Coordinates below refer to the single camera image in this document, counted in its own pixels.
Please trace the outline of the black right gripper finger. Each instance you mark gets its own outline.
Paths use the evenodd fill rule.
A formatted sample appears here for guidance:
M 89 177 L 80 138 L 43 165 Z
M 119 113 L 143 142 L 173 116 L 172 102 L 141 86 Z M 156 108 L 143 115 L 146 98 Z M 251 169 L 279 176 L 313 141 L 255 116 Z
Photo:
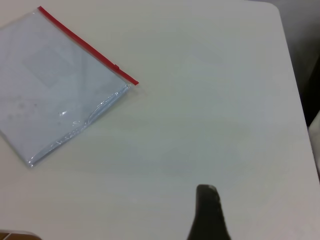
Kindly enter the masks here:
M 208 184 L 198 185 L 195 199 L 195 216 L 187 238 L 231 240 L 216 187 Z

